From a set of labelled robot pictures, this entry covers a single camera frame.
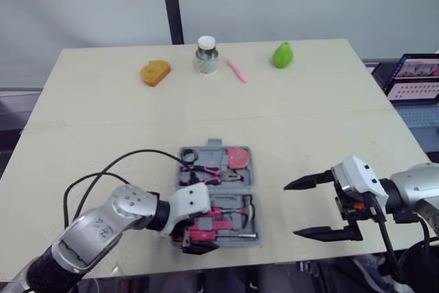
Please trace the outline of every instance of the white wall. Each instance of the white wall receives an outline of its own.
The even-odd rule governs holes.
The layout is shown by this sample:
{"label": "white wall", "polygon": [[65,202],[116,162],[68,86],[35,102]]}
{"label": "white wall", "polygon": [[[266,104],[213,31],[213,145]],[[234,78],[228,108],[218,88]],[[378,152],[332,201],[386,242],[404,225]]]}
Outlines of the white wall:
{"label": "white wall", "polygon": [[439,0],[180,0],[186,43],[347,38],[362,58],[439,47]]}
{"label": "white wall", "polygon": [[65,47],[163,44],[165,0],[0,0],[0,89],[43,86]]}

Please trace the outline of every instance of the pliers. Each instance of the pliers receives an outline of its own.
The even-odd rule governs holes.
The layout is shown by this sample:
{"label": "pliers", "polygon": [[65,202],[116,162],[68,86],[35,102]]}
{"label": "pliers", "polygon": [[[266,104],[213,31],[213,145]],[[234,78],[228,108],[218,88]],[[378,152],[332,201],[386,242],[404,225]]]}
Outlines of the pliers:
{"label": "pliers", "polygon": [[[181,180],[180,185],[192,185],[195,183],[203,182],[205,185],[220,185],[222,181],[238,181],[242,180],[242,175],[235,172],[222,172],[218,167],[205,167],[201,165],[189,166],[194,172],[203,172],[212,174],[212,178],[207,178],[204,181],[193,182],[189,180]],[[187,167],[181,167],[180,171],[188,172]]]}

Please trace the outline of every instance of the keyboard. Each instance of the keyboard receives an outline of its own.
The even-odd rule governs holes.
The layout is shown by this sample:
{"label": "keyboard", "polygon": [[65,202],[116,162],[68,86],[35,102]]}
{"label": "keyboard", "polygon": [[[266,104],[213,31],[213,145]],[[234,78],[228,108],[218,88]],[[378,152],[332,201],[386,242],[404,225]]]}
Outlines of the keyboard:
{"label": "keyboard", "polygon": [[409,128],[439,127],[439,106],[398,106],[396,110]]}

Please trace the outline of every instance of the wooden table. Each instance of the wooden table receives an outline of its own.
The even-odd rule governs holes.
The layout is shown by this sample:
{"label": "wooden table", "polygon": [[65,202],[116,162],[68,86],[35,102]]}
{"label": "wooden table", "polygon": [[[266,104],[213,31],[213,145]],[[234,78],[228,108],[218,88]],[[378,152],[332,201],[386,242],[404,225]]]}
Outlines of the wooden table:
{"label": "wooden table", "polygon": [[[279,42],[218,46],[219,73],[192,68],[194,45],[65,49],[45,85],[0,182],[0,280],[10,280],[62,232],[62,194],[75,179],[101,170],[139,148],[176,154],[185,145],[222,138],[247,145],[254,156],[261,204],[262,245],[184,255],[153,231],[128,231],[89,277],[169,272],[384,250],[378,226],[359,225],[362,242],[323,243],[294,235],[310,226],[341,228],[332,185],[283,191],[291,180],[321,172],[352,154],[386,177],[427,158],[346,40],[293,41],[294,62],[274,68]],[[246,72],[240,82],[225,65]],[[148,87],[139,70],[168,60],[172,72]],[[176,164],[142,154],[114,172],[166,198],[175,189]],[[85,209],[100,205],[119,184],[103,178]],[[78,204],[86,187],[73,191]],[[395,248],[421,240],[417,224],[388,220]]]}

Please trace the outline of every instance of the laptop screen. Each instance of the laptop screen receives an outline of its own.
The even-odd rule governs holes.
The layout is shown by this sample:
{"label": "laptop screen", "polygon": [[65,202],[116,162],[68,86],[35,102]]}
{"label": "laptop screen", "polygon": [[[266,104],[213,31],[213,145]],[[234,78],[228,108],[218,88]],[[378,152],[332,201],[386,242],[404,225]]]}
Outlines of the laptop screen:
{"label": "laptop screen", "polygon": [[384,89],[392,103],[436,102],[439,54],[405,54]]}

